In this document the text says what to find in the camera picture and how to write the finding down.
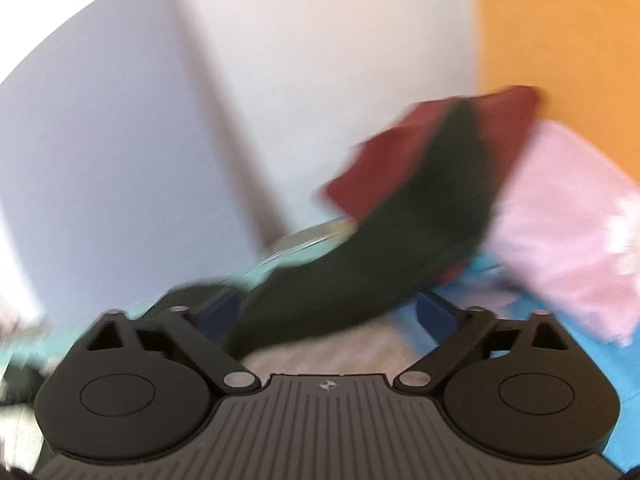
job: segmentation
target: orange panel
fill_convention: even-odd
[[[640,0],[477,0],[481,86],[530,84],[546,117],[640,180]]]

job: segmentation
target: maroon fabric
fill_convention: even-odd
[[[455,99],[418,103],[396,126],[361,144],[351,167],[327,184],[325,194],[353,219],[366,218],[409,177]],[[471,101],[478,114],[480,137],[492,154],[499,188],[529,139],[540,92],[513,86]],[[441,283],[454,279],[462,266],[463,262],[447,271]]]

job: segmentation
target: screw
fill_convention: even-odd
[[[225,375],[223,381],[232,388],[246,388],[255,382],[255,375],[249,372],[231,372]]]
[[[419,388],[420,386],[429,384],[431,382],[431,376],[427,372],[421,372],[420,370],[409,370],[408,372],[400,374],[398,380],[404,384],[404,386]]]

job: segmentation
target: gray panel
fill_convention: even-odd
[[[425,397],[383,376],[273,376],[256,394],[224,400],[209,426],[154,462],[93,466],[56,457],[39,480],[614,480],[591,455],[534,466],[473,448]]]
[[[175,0],[97,0],[0,85],[0,202],[57,324],[257,259],[184,39]]]

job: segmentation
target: ribbed gray plate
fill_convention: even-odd
[[[597,455],[533,466],[473,448],[434,402],[390,389],[383,376],[273,376],[225,399],[208,427],[164,458],[97,466],[63,456],[39,480],[613,480]]]

